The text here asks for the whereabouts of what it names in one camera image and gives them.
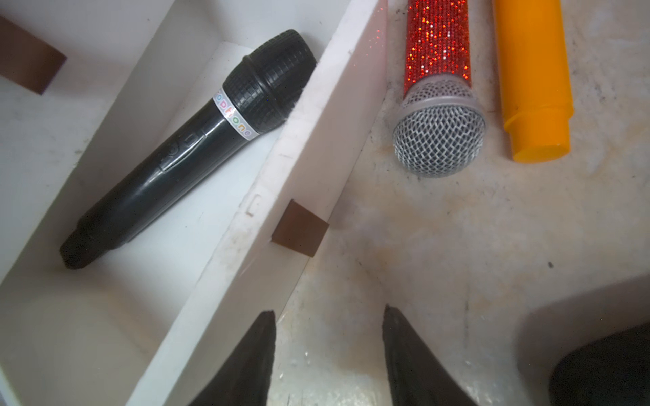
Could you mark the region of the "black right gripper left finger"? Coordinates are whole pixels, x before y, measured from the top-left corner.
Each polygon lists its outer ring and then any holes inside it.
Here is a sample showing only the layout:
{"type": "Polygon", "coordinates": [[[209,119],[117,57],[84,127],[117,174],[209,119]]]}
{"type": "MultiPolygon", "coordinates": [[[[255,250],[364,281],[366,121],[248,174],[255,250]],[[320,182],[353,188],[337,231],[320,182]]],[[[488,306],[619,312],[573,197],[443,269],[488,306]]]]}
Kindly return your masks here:
{"type": "Polygon", "coordinates": [[[274,312],[261,312],[190,406],[265,406],[272,380],[276,333],[274,312]]]}

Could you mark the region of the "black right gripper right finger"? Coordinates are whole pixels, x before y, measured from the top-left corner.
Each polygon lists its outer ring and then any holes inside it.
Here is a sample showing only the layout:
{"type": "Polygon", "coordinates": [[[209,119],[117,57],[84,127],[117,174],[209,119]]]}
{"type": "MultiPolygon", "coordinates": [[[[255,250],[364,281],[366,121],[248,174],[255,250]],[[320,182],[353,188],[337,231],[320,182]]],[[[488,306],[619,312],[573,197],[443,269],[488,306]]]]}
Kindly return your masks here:
{"type": "Polygon", "coordinates": [[[382,331],[392,404],[475,404],[398,308],[384,308],[382,331]]]}

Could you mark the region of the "red glitter toy microphone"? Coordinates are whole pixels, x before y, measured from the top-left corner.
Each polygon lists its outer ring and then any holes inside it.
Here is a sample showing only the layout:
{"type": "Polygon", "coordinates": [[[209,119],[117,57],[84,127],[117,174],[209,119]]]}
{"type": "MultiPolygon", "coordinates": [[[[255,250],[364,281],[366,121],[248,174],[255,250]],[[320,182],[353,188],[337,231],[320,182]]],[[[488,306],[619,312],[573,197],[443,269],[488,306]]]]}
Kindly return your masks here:
{"type": "Polygon", "coordinates": [[[394,152],[410,172],[443,178],[471,164],[487,132],[472,91],[467,2],[408,3],[404,99],[394,152]]]}

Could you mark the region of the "orange toy microphone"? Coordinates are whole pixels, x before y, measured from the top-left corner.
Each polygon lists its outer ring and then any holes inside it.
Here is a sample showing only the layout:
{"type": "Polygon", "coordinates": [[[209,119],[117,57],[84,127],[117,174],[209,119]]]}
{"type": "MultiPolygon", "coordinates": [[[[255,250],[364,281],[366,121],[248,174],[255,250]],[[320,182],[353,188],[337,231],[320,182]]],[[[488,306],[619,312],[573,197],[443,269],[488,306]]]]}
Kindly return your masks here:
{"type": "Polygon", "coordinates": [[[559,1],[494,1],[504,129],[515,162],[571,151],[574,113],[559,1]]]}

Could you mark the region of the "black toy microphone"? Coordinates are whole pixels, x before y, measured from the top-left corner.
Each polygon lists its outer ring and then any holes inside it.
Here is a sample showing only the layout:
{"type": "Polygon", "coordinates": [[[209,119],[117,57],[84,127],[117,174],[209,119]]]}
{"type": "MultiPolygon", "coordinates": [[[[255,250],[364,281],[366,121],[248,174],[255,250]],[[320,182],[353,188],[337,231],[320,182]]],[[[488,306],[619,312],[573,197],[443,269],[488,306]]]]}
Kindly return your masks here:
{"type": "Polygon", "coordinates": [[[80,218],[59,249],[64,265],[84,268],[129,242],[235,152],[279,128],[316,66],[296,30],[243,57],[210,101],[80,218]]]}

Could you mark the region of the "white bottom drawer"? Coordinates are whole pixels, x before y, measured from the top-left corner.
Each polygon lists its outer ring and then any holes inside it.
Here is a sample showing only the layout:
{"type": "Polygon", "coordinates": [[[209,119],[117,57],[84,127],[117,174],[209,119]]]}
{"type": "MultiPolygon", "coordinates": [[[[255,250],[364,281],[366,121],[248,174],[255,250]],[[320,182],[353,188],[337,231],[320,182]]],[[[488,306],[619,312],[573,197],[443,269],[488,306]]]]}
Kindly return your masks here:
{"type": "MultiPolygon", "coordinates": [[[[386,93],[388,5],[345,2],[289,120],[76,271],[59,248],[115,184],[95,201],[78,186],[63,189],[1,271],[5,404],[189,404],[257,314],[282,311],[307,258],[272,234],[291,200],[330,217],[386,93]]],[[[255,48],[217,52],[147,155],[255,48]]]]}

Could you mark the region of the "white plastic drawer cabinet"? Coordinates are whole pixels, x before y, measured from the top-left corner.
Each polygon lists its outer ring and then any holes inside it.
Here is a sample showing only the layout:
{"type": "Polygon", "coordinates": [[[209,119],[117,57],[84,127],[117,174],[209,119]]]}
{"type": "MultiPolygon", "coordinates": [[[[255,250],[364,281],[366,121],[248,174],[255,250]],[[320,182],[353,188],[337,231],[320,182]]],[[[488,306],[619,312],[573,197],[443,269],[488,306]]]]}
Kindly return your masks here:
{"type": "Polygon", "coordinates": [[[315,54],[345,1],[4,1],[1,15],[66,57],[42,94],[1,82],[1,271],[67,186],[95,201],[164,137],[227,47],[288,29],[315,54]]]}

